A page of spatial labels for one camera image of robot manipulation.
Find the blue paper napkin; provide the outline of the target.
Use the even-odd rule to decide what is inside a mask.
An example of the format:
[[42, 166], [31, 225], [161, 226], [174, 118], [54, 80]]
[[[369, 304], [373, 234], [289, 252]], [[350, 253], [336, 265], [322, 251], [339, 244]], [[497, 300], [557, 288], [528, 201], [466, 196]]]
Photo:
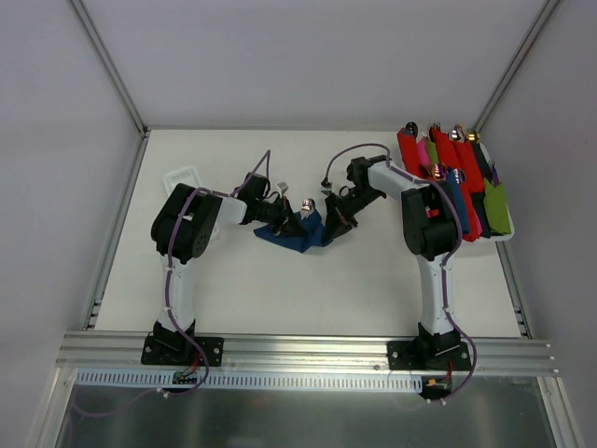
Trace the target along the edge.
[[321, 214], [314, 209], [306, 217], [296, 212], [281, 231], [276, 231], [272, 225], [264, 225], [253, 230], [253, 234], [263, 241], [305, 253], [312, 247], [327, 247], [332, 244], [333, 240], [324, 238], [324, 230]]

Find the wooden handle spoon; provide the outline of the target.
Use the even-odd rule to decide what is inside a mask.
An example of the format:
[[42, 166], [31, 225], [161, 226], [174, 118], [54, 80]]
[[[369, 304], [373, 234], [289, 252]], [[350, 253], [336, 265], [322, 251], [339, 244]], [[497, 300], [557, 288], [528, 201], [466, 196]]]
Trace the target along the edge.
[[315, 201], [312, 198], [307, 198], [302, 202], [299, 214], [300, 219], [306, 219], [316, 210]]

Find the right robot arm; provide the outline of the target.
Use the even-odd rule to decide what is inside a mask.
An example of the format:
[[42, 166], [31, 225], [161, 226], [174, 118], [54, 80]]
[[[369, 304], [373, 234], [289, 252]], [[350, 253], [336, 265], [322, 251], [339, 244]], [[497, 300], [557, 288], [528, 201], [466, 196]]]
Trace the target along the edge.
[[344, 194], [333, 192], [327, 178], [322, 181], [326, 196], [323, 241], [355, 229], [355, 216], [377, 199], [400, 202], [404, 241], [417, 259], [422, 288], [422, 315], [414, 343], [419, 361], [428, 369], [438, 369], [461, 342], [461, 331], [451, 315], [451, 269], [463, 230], [449, 185], [412, 175], [385, 156], [351, 160], [347, 180], [353, 185]]

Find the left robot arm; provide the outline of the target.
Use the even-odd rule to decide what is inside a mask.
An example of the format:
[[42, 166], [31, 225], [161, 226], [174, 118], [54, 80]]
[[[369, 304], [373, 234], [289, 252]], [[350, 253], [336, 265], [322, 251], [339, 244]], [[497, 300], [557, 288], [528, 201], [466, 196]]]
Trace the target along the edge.
[[261, 222], [274, 237], [306, 238], [290, 202], [284, 196], [266, 199], [270, 181], [248, 174], [230, 195], [204, 187], [177, 184], [155, 218], [150, 236], [164, 269], [164, 305], [153, 328], [162, 353], [172, 363], [192, 359], [195, 343], [194, 281], [190, 268], [207, 249], [214, 229], [228, 224]]

